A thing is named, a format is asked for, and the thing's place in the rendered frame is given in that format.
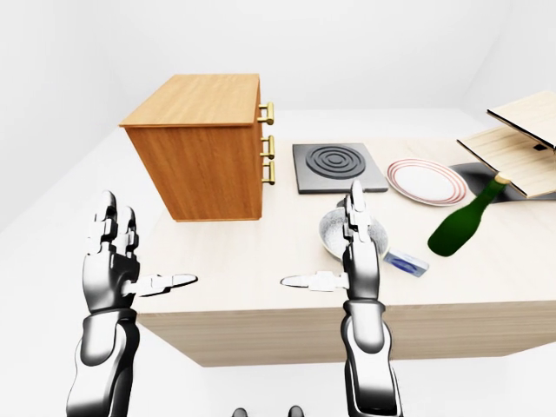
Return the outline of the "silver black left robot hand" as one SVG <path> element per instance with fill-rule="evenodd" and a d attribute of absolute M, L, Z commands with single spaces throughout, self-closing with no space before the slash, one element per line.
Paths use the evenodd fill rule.
<path fill-rule="evenodd" d="M 83 262 L 83 292 L 91 313 L 130 308 L 136 296 L 167 294 L 198 281 L 192 274 L 140 275 L 138 246 L 134 210 L 118 209 L 114 194 L 103 191 Z"/>

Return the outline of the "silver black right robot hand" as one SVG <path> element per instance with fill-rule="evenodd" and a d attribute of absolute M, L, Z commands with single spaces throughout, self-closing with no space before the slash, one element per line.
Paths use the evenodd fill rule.
<path fill-rule="evenodd" d="M 339 275 L 329 271 L 317 271 L 313 275 L 293 275 L 282 278 L 280 284 L 319 292 L 344 288 L 349 299 L 377 300 L 380 272 L 377 247 L 368 233 L 371 224 L 363 188 L 355 180 L 344 202 L 343 236 L 347 241 L 342 256 L 344 272 Z"/>

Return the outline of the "grey patterned bowl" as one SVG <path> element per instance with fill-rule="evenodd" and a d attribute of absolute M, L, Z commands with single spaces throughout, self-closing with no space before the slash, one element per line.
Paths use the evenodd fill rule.
<path fill-rule="evenodd" d="M 371 224 L 368 228 L 368 233 L 373 239 L 380 258 L 389 250 L 389 240 L 387 231 L 384 227 L 372 216 Z M 341 261 L 344 250 L 348 241 L 343 235 L 343 224 L 345 221 L 345 209 L 335 208 L 326 213 L 319 223 L 319 235 L 321 242 L 325 249 L 336 260 Z"/>

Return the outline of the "wooden cabinet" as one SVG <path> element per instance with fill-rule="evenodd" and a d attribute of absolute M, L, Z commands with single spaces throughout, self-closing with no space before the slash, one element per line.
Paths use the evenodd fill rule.
<path fill-rule="evenodd" d="M 258 220 L 260 77 L 174 75 L 120 125 L 177 222 Z"/>

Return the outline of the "blue white small box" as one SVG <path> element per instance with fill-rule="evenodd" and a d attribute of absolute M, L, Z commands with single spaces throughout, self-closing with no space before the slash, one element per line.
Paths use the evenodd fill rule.
<path fill-rule="evenodd" d="M 384 254 L 383 260 L 416 277 L 422 276 L 429 270 L 429 264 L 427 262 L 408 255 L 396 248 L 390 248 Z"/>

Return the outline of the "flat dark stove plate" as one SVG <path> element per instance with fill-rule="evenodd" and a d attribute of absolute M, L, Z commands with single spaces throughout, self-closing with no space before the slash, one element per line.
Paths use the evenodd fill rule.
<path fill-rule="evenodd" d="M 388 182 L 363 143 L 293 144 L 298 193 L 350 191 L 355 180 L 364 192 L 386 192 Z"/>

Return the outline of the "green glass bottle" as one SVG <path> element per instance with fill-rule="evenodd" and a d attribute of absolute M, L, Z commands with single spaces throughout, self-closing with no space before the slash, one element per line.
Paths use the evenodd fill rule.
<path fill-rule="evenodd" d="M 511 182 L 509 175 L 499 172 L 465 207 L 450 214 L 428 238 L 428 247 L 437 255 L 454 255 L 479 228 L 487 207 Z"/>

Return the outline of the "white plate with red rings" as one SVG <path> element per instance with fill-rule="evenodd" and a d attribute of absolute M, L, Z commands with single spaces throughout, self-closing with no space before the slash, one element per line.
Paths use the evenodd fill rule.
<path fill-rule="evenodd" d="M 464 200 L 467 183 L 449 167 L 419 158 L 405 158 L 387 167 L 390 185 L 403 196 L 432 206 L 451 206 Z"/>

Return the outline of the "pale wooden slatted rack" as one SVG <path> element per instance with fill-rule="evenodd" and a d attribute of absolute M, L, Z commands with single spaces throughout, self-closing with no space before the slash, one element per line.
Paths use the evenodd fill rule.
<path fill-rule="evenodd" d="M 556 92 L 541 91 L 487 114 L 501 125 L 460 139 L 460 146 L 509 175 L 525 198 L 556 193 Z"/>

